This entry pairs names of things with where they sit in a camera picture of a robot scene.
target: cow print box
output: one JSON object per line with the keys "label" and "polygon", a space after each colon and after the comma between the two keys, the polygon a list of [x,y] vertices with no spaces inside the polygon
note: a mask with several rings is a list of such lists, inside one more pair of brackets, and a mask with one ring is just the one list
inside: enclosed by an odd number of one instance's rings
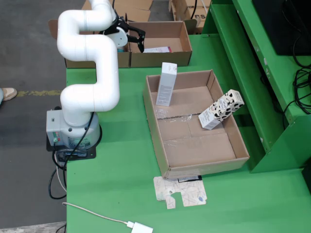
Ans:
{"label": "cow print box", "polygon": [[199,115],[202,127],[208,130],[213,129],[243,105],[241,94],[238,91],[229,90]]}

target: black cable bundle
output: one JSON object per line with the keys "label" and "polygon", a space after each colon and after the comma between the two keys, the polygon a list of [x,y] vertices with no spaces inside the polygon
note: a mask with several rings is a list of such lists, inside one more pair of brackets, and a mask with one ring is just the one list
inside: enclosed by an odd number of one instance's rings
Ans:
{"label": "black cable bundle", "polygon": [[294,26],[285,16],[284,13],[284,4],[283,4],[283,9],[282,9],[282,13],[284,18],[286,19],[286,21],[297,31],[299,32],[299,37],[295,40],[294,44],[293,44],[293,58],[295,60],[295,62],[297,63],[298,66],[301,67],[301,69],[297,70],[296,74],[295,74],[295,78],[293,81],[293,88],[294,88],[294,100],[291,101],[286,108],[284,109],[283,112],[283,127],[285,129],[285,122],[284,122],[284,118],[285,118],[285,112],[288,109],[288,107],[295,102],[295,104],[306,114],[311,114],[311,112],[309,110],[311,110],[311,104],[306,104],[303,103],[301,100],[304,99],[307,96],[311,95],[311,92],[307,95],[304,95],[302,97],[299,97],[299,89],[300,88],[304,88],[309,86],[311,88],[311,64],[309,65],[303,65],[301,64],[295,54],[295,47],[297,42],[299,41],[299,39],[301,38],[302,32],[299,28],[297,28],[296,26]]}

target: yellow floor line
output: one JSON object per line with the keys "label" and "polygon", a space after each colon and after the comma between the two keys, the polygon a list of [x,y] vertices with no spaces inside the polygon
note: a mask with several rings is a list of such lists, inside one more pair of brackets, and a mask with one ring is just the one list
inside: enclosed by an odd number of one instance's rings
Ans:
{"label": "yellow floor line", "polygon": [[19,91],[17,97],[24,96],[60,96],[61,90],[53,91]]}

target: product package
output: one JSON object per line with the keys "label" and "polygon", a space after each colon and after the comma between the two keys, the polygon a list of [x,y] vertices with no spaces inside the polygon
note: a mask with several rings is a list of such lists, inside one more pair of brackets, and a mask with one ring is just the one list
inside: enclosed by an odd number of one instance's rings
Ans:
{"label": "product package", "polygon": [[172,50],[171,50],[171,47],[166,46],[166,47],[145,49],[144,53],[148,53],[148,52],[172,52]]}
{"label": "product package", "polygon": [[244,101],[240,93],[235,90],[229,90],[199,115],[202,127],[212,130],[243,105]]}
{"label": "product package", "polygon": [[177,76],[177,64],[162,63],[162,72],[157,92],[156,105],[169,106]]}

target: power adapter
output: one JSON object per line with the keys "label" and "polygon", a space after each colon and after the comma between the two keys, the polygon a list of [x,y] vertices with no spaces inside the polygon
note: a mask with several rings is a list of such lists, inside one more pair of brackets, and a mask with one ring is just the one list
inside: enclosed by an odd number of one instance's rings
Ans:
{"label": "power adapter", "polygon": [[127,227],[132,228],[132,233],[152,233],[152,231],[154,230],[151,227],[142,225],[138,222],[127,222]]}

